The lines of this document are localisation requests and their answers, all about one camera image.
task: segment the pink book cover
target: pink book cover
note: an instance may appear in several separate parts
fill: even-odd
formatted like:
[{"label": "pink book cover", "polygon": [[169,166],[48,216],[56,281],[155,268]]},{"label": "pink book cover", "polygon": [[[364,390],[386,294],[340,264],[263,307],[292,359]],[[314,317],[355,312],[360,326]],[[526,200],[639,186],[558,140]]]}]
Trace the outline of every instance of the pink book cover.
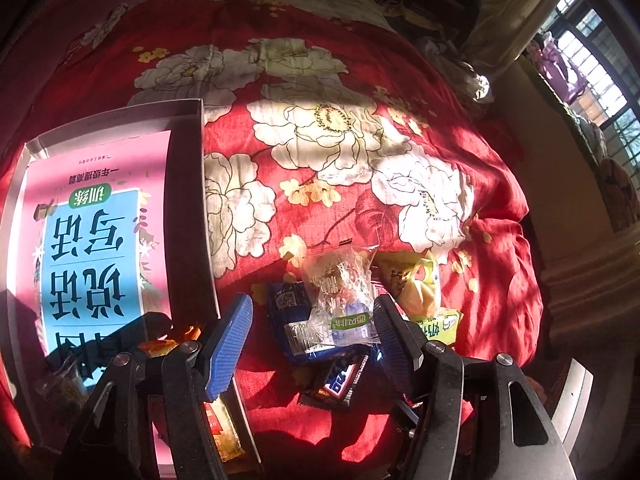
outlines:
[{"label": "pink book cover", "polygon": [[12,228],[19,221],[12,340],[36,404],[31,415],[51,447],[63,442],[37,391],[44,374],[71,351],[91,387],[115,354],[149,338],[142,315],[170,316],[162,218],[169,138],[127,138],[27,169]]}]

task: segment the beige curtain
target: beige curtain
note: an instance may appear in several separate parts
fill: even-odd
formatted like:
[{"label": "beige curtain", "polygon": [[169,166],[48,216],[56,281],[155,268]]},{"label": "beige curtain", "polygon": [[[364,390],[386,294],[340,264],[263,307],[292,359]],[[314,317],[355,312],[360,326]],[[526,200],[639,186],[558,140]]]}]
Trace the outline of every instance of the beige curtain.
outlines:
[{"label": "beige curtain", "polygon": [[640,224],[542,272],[554,344],[640,336]]},{"label": "beige curtain", "polygon": [[559,0],[481,0],[462,52],[478,73],[500,75],[524,50]]}]

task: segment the green label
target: green label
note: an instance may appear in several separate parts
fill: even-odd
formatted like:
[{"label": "green label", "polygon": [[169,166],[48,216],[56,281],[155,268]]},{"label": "green label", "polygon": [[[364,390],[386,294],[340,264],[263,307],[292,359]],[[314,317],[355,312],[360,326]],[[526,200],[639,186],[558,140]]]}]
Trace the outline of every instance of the green label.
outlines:
[{"label": "green label", "polygon": [[369,322],[369,312],[351,314],[350,316],[334,317],[331,320],[331,330],[348,330],[366,325]]},{"label": "green label", "polygon": [[106,202],[110,196],[111,186],[109,184],[81,187],[76,189],[69,197],[69,207],[77,209],[86,205],[100,204]]}]

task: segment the window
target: window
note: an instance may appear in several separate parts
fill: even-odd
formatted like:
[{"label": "window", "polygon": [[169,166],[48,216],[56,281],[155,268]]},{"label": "window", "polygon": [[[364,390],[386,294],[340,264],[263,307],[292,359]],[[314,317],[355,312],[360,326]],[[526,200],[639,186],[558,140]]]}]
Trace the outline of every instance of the window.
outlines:
[{"label": "window", "polygon": [[640,189],[640,77],[598,13],[585,0],[560,0],[540,32],[587,80],[570,107],[603,131],[607,155]]}]

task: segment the bed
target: bed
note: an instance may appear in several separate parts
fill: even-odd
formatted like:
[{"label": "bed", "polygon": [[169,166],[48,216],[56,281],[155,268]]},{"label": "bed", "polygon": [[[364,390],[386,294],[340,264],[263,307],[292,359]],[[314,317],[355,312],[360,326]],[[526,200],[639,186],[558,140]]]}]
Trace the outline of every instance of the bed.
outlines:
[{"label": "bed", "polygon": [[[37,74],[28,110],[12,112],[2,182],[23,143],[60,124],[203,99],[212,268],[221,305],[235,292],[254,299],[236,379],[268,474],[354,478],[390,462],[399,446],[388,418],[394,393],[375,366],[349,413],[297,403],[264,284],[298,276],[311,248],[373,234],[380,251],[429,250],[443,306],[463,313],[456,350],[508,352],[521,365],[532,358],[542,302],[518,224],[525,197],[448,85],[372,0],[100,4],[92,26],[51,38],[55,62],[40,43],[46,77]],[[46,21],[31,32],[45,37]],[[25,56],[27,73],[36,73],[35,55]]]}]

